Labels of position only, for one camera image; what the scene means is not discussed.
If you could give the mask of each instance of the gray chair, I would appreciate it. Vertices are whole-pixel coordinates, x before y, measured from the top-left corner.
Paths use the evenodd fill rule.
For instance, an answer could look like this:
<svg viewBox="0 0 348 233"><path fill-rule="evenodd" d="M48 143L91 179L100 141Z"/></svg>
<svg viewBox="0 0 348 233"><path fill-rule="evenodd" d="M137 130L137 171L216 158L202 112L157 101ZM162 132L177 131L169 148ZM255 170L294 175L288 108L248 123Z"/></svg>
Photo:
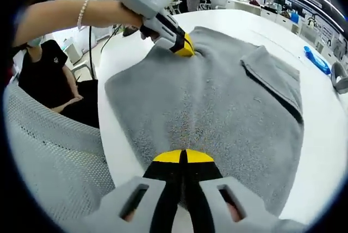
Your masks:
<svg viewBox="0 0 348 233"><path fill-rule="evenodd" d="M115 188L98 129L51 111L16 83L5 90L4 118L24 182L59 225L97 210Z"/></svg>
<svg viewBox="0 0 348 233"><path fill-rule="evenodd" d="M228 0L212 0L212 10L225 9Z"/></svg>

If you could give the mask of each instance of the white desk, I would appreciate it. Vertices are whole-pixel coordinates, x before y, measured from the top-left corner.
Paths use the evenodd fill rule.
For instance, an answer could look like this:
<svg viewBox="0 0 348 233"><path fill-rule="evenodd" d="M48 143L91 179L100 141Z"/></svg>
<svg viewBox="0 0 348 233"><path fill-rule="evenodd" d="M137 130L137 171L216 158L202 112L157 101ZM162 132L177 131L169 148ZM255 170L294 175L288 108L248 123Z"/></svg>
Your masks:
<svg viewBox="0 0 348 233"><path fill-rule="evenodd" d="M308 44L284 27L241 10L197 11L175 18L187 32L195 26L204 26L255 45L264 45L269 52L300 71L304 139L294 185L280 218L310 223L325 207L345 174L348 126L342 98L335 94L330 79L304 55L303 47ZM150 40L141 40L139 32L127 38L118 35L110 40L101 55L98 75L100 129L116 186L134 175L143 175L144 170L114 116L104 84L112 75L140 62L152 46ZM180 209L178 216L188 223L185 211Z"/></svg>

